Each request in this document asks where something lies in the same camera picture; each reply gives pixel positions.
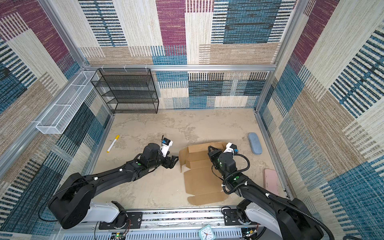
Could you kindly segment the brown cardboard box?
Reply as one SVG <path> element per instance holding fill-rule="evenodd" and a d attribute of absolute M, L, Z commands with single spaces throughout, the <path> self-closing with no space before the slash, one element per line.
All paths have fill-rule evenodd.
<path fill-rule="evenodd" d="M 225 142 L 212 142 L 191 145 L 179 151 L 180 168 L 187 167 L 184 172 L 185 190 L 190 196 L 188 202 L 193 206 L 219 203 L 228 199 L 223 192 L 222 180 L 208 155 L 208 147 L 225 150 Z"/>

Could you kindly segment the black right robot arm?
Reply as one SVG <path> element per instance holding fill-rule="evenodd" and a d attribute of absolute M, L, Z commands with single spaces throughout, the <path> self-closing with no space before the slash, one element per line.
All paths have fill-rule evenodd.
<path fill-rule="evenodd" d="M 243 198 L 237 206 L 241 223 L 261 224 L 284 240 L 320 240 L 324 237 L 321 222 L 302 201 L 279 197 L 247 177 L 244 174 L 247 168 L 237 169 L 234 157 L 240 154 L 235 145 L 226 151 L 209 146 L 208 156 L 213 168 L 223 178 L 224 193 L 235 193 Z"/>

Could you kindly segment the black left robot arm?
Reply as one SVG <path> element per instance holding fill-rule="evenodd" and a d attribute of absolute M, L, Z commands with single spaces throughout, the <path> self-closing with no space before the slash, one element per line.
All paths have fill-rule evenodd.
<path fill-rule="evenodd" d="M 115 229 L 127 227 L 129 217 L 116 201 L 96 204 L 95 196 L 121 184 L 137 181 L 158 167 L 172 169 L 179 158 L 169 155 L 169 146 L 150 143 L 131 161 L 112 170 L 82 176 L 70 175 L 48 201 L 48 208 L 61 227 L 70 229 L 82 222 L 104 222 Z"/>

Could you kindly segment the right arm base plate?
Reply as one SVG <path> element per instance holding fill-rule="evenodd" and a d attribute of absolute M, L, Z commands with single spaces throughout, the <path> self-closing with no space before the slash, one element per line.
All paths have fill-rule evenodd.
<path fill-rule="evenodd" d="M 249 225 L 251 223 L 243 210 L 224 206 L 221 208 L 221 213 L 224 216 L 225 226 Z"/>

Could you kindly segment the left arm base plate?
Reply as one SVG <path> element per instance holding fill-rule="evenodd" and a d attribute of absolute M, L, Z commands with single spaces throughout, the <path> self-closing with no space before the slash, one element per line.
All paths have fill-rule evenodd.
<path fill-rule="evenodd" d="M 99 230 L 128 230 L 139 229 L 142 224 L 143 212 L 127 212 L 119 214 L 111 223 L 101 222 Z"/>

